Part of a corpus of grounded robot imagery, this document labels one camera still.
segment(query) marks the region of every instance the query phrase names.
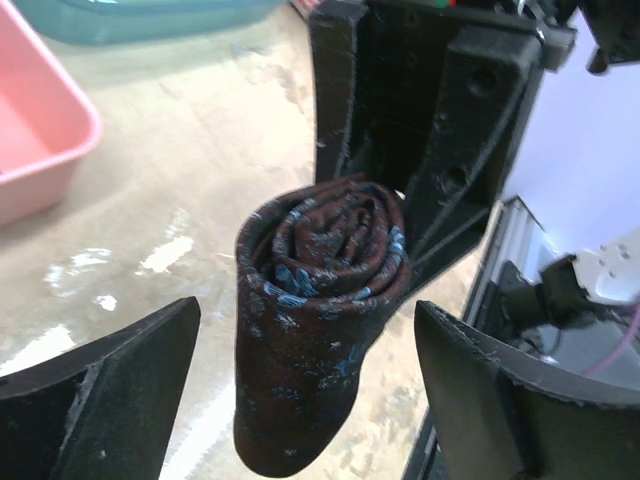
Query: rolled necktie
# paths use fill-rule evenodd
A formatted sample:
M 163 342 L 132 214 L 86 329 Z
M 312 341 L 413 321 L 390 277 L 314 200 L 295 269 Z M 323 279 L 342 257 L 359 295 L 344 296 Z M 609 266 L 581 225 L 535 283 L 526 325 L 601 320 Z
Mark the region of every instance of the rolled necktie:
M 345 177 L 276 198 L 238 235 L 238 455 L 294 475 L 349 416 L 364 356 L 408 290 L 398 195 Z

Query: black plastic part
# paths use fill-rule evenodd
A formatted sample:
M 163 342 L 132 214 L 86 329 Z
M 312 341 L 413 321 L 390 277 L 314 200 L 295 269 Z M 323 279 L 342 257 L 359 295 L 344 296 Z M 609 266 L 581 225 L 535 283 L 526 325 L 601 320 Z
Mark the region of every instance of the black plastic part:
M 366 172 L 405 194 L 408 296 L 484 235 L 540 85 L 538 25 L 392 0 L 310 17 L 315 180 Z
M 157 480 L 199 325 L 185 298 L 0 379 L 0 477 Z
M 599 74 L 610 65 L 640 61 L 640 2 L 580 0 L 579 4 L 599 47 L 589 71 Z
M 448 478 L 638 478 L 639 392 L 538 361 L 428 302 L 415 330 Z
M 489 245 L 497 246 L 502 243 L 506 232 L 507 221 L 505 217 L 505 209 L 503 206 L 498 207 L 497 220 L 489 239 Z M 484 286 L 479 280 L 488 274 L 487 269 L 492 268 L 491 256 L 485 255 L 481 260 L 476 280 L 467 300 L 467 306 L 463 313 L 462 321 L 473 324 L 480 329 L 486 328 L 487 317 L 493 318 L 492 315 L 492 299 L 498 291 L 498 285 L 489 283 Z M 472 307 L 476 301 L 478 304 L 478 315 L 472 311 Z M 416 340 L 416 348 L 418 351 L 422 345 Z M 409 460 L 405 466 L 402 480 L 449 480 L 442 451 L 439 448 L 436 431 L 433 424 L 433 414 L 427 408 L 422 423 L 422 428 L 418 434 L 418 438 L 414 443 Z
M 502 316 L 505 325 L 510 326 L 510 337 L 543 325 L 561 330 L 585 328 L 596 321 L 596 316 L 586 316 L 584 312 L 597 315 L 611 310 L 589 301 L 587 291 L 576 278 L 574 259 L 566 256 L 554 262 L 540 272 L 541 281 L 536 284 L 522 279 L 515 265 L 504 265 L 500 280 L 502 298 L 497 299 L 502 308 L 495 316 Z
M 565 24 L 578 9 L 579 0 L 556 0 L 556 21 Z

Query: blue pattern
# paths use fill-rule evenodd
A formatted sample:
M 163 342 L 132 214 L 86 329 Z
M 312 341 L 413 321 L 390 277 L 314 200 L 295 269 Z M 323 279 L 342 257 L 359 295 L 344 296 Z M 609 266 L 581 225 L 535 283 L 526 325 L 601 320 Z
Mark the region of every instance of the blue pattern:
M 297 390 L 289 387 L 273 387 L 271 389 L 276 398 L 280 398 L 282 400 L 300 400 L 300 394 Z
M 296 277 L 298 281 L 298 293 L 302 293 L 305 297 L 315 297 L 318 295 L 318 291 L 313 288 L 311 284 L 309 272 L 299 268 L 296 271 Z
M 276 279 L 285 284 L 284 290 L 292 295 L 298 294 L 298 282 L 295 277 L 284 265 L 276 267 Z
M 394 226 L 389 232 L 389 251 L 392 253 L 404 252 L 404 235 L 398 226 Z
M 249 331 L 249 335 L 251 335 L 253 338 L 263 337 L 262 330 L 260 330 L 260 328 L 258 328 L 255 323 L 250 323 L 247 330 Z
M 336 375 L 329 375 L 318 382 L 318 388 L 324 390 L 334 386 L 336 383 L 338 383 L 338 377 Z
M 299 327 L 298 323 L 293 318 L 284 313 L 278 314 L 277 321 L 284 330 Z
M 278 303 L 283 307 L 300 308 L 307 303 L 307 299 L 296 297 L 295 295 L 280 295 L 278 297 Z
M 364 345 L 354 345 L 349 351 L 349 358 L 342 360 L 334 368 L 342 377 L 346 377 L 353 371 L 354 367 L 357 367 L 362 362 L 366 351 L 367 349 Z
M 281 288 L 276 287 L 273 283 L 264 282 L 264 293 L 266 293 L 269 296 L 272 296 L 272 295 L 280 295 L 281 293 L 284 293 L 284 292 Z
M 326 247 L 327 245 L 331 245 L 331 243 L 333 243 L 333 238 L 329 235 L 322 235 L 319 233 L 312 233 L 311 234 L 311 240 L 313 241 L 313 243 L 315 243 L 318 247 Z
M 331 322 L 340 318 L 340 311 L 335 310 L 331 304 L 321 305 L 320 318 L 326 322 Z
M 371 295 L 371 289 L 369 287 L 364 287 L 362 290 L 360 290 L 358 293 L 356 293 L 353 296 L 354 300 L 364 300 L 365 298 L 368 298 L 369 295 Z
M 258 295 L 255 292 L 251 292 L 249 294 L 248 304 L 249 304 L 249 309 L 251 310 L 251 313 L 253 313 L 258 317 L 262 315 L 266 309 L 264 301 L 262 300 L 262 298 L 260 298 L 260 295 Z

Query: concrete floor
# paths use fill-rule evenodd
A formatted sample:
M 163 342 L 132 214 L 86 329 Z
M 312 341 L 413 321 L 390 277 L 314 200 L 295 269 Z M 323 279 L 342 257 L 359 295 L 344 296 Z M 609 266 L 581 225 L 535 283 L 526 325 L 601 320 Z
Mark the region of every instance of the concrete floor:
M 255 478 L 235 456 L 234 239 L 262 202 L 308 184 L 314 102 L 305 24 L 279 8 L 241 30 L 166 43 L 50 42 L 105 137 L 59 207 L 0 229 L 0 373 L 196 295 L 202 327 L 162 480 Z M 420 297 L 460 312 L 477 257 Z M 399 478 L 427 400 L 413 302 L 369 353 L 353 414 L 298 479 Z

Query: pink plastic tub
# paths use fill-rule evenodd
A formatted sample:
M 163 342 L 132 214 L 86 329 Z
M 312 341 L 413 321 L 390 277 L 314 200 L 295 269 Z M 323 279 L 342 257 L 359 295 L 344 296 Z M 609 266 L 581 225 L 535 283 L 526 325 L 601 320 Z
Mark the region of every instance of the pink plastic tub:
M 102 122 L 8 0 L 0 0 L 0 225 L 64 199 Z

